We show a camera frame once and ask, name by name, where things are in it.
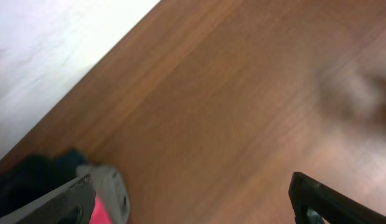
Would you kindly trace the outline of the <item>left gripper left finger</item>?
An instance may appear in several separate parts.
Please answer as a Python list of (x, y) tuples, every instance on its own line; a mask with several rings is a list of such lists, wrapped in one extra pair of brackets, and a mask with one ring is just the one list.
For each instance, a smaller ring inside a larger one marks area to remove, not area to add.
[(88, 224), (95, 208), (95, 197), (91, 176), (79, 176), (3, 216), (0, 218), (0, 224)]

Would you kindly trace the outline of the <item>black polo shirt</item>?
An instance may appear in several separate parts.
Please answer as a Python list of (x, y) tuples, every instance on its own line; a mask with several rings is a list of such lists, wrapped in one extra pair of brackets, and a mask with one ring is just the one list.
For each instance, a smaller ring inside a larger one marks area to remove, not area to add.
[(55, 158), (30, 154), (0, 173), (0, 218), (77, 177), (86, 158), (76, 150)]

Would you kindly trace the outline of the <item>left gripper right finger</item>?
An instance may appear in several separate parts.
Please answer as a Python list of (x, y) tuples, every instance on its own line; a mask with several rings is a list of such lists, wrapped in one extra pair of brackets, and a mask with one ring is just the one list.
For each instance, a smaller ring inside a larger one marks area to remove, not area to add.
[(302, 172), (293, 173), (288, 195), (297, 224), (386, 224), (386, 216)]

